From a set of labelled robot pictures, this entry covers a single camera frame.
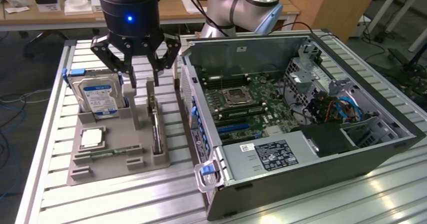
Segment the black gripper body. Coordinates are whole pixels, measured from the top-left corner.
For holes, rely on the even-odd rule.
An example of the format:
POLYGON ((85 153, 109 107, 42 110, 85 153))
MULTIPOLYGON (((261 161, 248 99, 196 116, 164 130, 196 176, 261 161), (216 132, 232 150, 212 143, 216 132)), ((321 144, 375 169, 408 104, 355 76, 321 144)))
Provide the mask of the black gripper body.
POLYGON ((133 56, 156 52, 164 41, 159 0, 100 0, 109 44, 133 56))

